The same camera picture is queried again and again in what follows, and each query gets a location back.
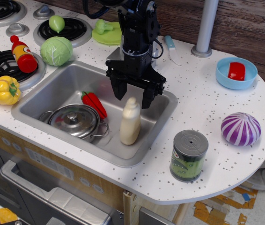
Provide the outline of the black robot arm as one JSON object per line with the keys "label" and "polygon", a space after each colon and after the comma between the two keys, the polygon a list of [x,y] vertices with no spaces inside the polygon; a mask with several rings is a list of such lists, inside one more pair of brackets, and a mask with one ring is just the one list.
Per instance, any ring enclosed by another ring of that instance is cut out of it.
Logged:
{"label": "black robot arm", "polygon": [[84,0],[83,10],[91,19],[97,19],[113,8],[124,37],[123,60],[107,60],[106,75],[109,77],[115,97],[121,100],[127,92],[127,85],[144,90],[142,108],[148,109],[155,96],[162,94],[166,78],[152,66],[155,59],[154,43],[160,44],[158,36],[161,26],[156,15],[153,0],[101,0],[102,8],[91,14],[88,1]]}

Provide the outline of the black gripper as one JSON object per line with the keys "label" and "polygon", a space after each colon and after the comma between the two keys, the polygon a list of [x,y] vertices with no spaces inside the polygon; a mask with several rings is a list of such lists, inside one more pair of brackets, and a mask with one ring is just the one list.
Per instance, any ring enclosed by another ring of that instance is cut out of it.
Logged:
{"label": "black gripper", "polygon": [[127,84],[144,89],[142,109],[148,109],[157,94],[162,94],[166,78],[153,69],[153,46],[143,53],[117,48],[106,60],[115,97],[121,100],[127,92]]}

